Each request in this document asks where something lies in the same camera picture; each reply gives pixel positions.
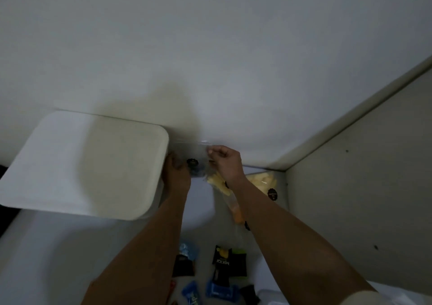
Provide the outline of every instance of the white plastic container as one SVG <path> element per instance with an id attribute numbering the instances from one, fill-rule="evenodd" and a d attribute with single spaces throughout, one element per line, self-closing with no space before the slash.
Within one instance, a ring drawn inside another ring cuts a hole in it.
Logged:
<path id="1" fill-rule="evenodd" d="M 161 189 L 168 142 L 158 125 L 54 112 L 36 127 L 0 180 L 0 204 L 137 219 L 159 205 L 155 193 Z"/>

